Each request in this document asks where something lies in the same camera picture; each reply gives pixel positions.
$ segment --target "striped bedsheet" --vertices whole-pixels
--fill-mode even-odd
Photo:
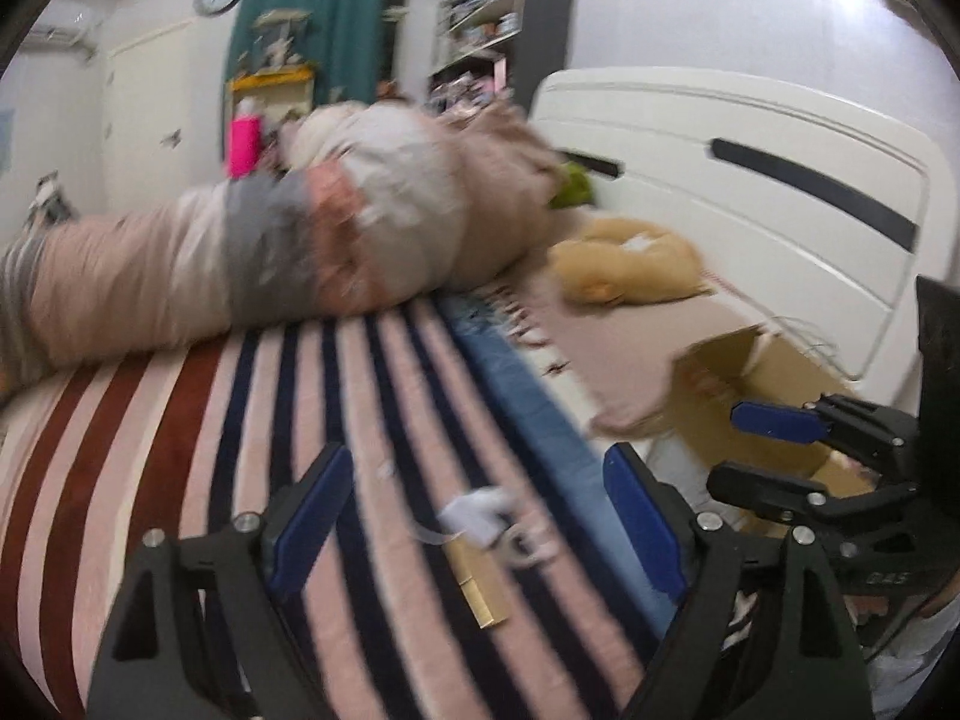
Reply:
[[[673,610],[597,459],[482,314],[420,298],[82,368],[14,401],[0,632],[62,715],[83,717],[142,533],[197,536],[261,511],[337,440],[354,454],[354,495],[283,613],[339,717],[616,717]],[[450,498],[491,484],[551,526],[560,555],[501,569],[511,617],[482,631],[411,520],[440,530]],[[214,639],[216,621],[208,604]]]

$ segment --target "stuffed animal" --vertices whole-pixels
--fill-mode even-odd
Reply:
[[[635,218],[594,220],[579,240],[551,247],[548,259],[574,303],[661,303],[708,291],[693,244]]]

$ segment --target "green curtain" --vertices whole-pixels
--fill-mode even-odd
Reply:
[[[264,11],[300,8],[310,11],[304,39],[296,50],[319,66],[314,103],[329,101],[331,89],[342,87],[341,100],[376,100],[376,82],[383,52],[383,0],[242,0],[224,76],[232,79],[237,59],[253,49],[251,25]]]

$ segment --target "headboard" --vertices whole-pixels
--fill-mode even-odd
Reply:
[[[824,341],[863,397],[894,400],[917,354],[914,278],[947,276],[957,234],[930,138],[812,89],[692,68],[562,71],[532,120],[594,170],[601,209],[690,238],[784,329]]]

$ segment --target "metal screw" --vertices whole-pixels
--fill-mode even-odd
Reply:
[[[805,525],[798,525],[793,529],[793,541],[798,544],[803,544],[803,546],[809,546],[814,541],[817,541],[817,536],[814,536],[813,531]]]
[[[723,519],[714,512],[701,512],[697,514],[697,524],[704,531],[719,531],[723,527]]]
[[[166,538],[166,533],[163,533],[160,528],[150,528],[150,530],[143,535],[143,543],[152,549],[160,546]]]
[[[260,527],[260,515],[254,512],[237,514],[233,521],[234,529],[240,533],[253,533]]]

